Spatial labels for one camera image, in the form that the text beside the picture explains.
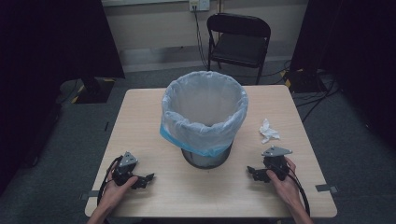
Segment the person's left hand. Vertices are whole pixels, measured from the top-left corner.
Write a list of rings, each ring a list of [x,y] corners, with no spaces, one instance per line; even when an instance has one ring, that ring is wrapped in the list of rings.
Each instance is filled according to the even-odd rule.
[[[136,176],[130,177],[122,186],[118,186],[115,182],[111,181],[106,184],[105,191],[98,207],[105,213],[109,214],[117,207],[126,192],[137,181]]]

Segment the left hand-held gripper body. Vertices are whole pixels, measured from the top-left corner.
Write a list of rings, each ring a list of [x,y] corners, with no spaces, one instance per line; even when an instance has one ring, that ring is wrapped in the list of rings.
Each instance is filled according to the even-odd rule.
[[[137,165],[137,158],[126,151],[119,159],[113,171],[112,179],[118,185],[124,185],[133,176],[133,170]]]

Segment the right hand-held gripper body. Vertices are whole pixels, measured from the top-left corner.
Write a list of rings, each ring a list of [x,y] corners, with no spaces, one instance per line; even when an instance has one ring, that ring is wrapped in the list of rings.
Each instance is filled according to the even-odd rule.
[[[271,146],[262,153],[264,166],[272,170],[279,180],[284,180],[290,171],[285,156],[291,154],[290,149]]]

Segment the person's right hand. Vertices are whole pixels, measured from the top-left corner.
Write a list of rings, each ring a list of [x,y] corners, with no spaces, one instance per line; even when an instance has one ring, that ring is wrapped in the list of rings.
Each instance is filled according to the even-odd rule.
[[[273,171],[267,170],[266,173],[275,187],[276,193],[287,207],[296,208],[298,206],[303,206],[298,186],[291,177],[288,176],[281,181]]]

